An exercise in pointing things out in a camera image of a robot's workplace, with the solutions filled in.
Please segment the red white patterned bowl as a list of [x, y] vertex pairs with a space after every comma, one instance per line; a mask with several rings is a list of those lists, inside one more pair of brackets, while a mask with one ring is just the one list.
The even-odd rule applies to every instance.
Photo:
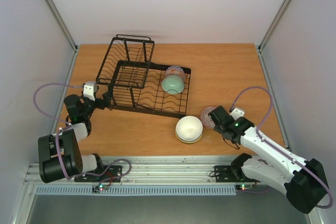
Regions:
[[216, 109], [215, 106], [208, 106], [201, 112], [201, 122], [207, 129], [214, 129], [215, 123], [211, 119], [211, 117], [208, 115], [210, 112], [212, 112], [214, 109]]

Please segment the black wire dish rack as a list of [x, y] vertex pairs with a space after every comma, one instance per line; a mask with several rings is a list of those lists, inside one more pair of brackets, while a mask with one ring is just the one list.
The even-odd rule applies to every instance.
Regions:
[[169, 65], [152, 62], [154, 47], [148, 36], [112, 38], [96, 77], [98, 85], [107, 87], [103, 93], [107, 108], [178, 119], [186, 116], [191, 69], [183, 68], [181, 93], [165, 92], [162, 81]]

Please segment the white ceramic bowl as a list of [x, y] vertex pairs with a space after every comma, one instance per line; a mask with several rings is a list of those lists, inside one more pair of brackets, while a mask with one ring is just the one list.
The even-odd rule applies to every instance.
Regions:
[[185, 116], [176, 124], [175, 132], [198, 135], [203, 133], [203, 125], [199, 118], [195, 116]]

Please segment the teal green bowl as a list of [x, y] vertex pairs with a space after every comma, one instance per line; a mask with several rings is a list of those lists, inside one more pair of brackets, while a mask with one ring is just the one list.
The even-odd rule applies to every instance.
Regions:
[[184, 82], [177, 75], [169, 75], [165, 77], [161, 83], [162, 89], [168, 94], [179, 94], [184, 90]]

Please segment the blue orange patterned bowl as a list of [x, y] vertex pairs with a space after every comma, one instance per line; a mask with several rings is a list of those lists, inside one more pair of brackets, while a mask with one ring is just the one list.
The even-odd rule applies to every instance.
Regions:
[[178, 66], [169, 66], [166, 69], [164, 76], [168, 77], [171, 75], [180, 77], [182, 81], [184, 81], [186, 78], [185, 71], [181, 67], [178, 67]]

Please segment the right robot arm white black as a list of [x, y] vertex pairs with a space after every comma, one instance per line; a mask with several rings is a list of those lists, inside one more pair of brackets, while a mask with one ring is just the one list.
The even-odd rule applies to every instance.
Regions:
[[333, 205], [333, 196], [318, 160], [308, 161], [283, 148], [264, 135], [241, 111], [228, 113], [218, 106], [208, 115], [215, 125], [214, 131], [224, 140], [248, 148], [261, 157], [258, 160], [246, 153], [237, 156], [231, 163], [235, 179], [257, 180], [281, 192], [304, 214], [315, 207], [321, 208], [320, 201], [325, 196], [329, 196], [326, 208]]

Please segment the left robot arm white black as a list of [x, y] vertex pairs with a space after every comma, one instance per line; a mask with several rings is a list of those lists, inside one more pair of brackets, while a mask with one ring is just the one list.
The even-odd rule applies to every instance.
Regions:
[[105, 177], [106, 168], [99, 155], [81, 155], [78, 142], [90, 135], [90, 118], [94, 110], [105, 109], [110, 101], [105, 94], [94, 100], [76, 94], [65, 97], [66, 126], [38, 139], [39, 174], [44, 183], [71, 179], [84, 173], [94, 181]]

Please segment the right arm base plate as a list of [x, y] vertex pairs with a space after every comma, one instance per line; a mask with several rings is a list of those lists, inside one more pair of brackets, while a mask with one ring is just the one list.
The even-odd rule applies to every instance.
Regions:
[[217, 183], [255, 183], [255, 179], [237, 178], [229, 165], [214, 166], [215, 180]]

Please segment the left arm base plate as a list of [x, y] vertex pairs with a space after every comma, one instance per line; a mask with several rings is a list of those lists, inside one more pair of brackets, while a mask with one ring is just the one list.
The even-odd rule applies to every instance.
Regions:
[[117, 183], [120, 182], [120, 176], [122, 174], [122, 166], [121, 165], [112, 165], [106, 173], [104, 173], [102, 176], [93, 176], [93, 175], [86, 175], [86, 176], [80, 176], [76, 177], [74, 179], [75, 182], [78, 183], [98, 183], [104, 179], [107, 179], [108, 182], [111, 181], [111, 177], [113, 177], [113, 182]]

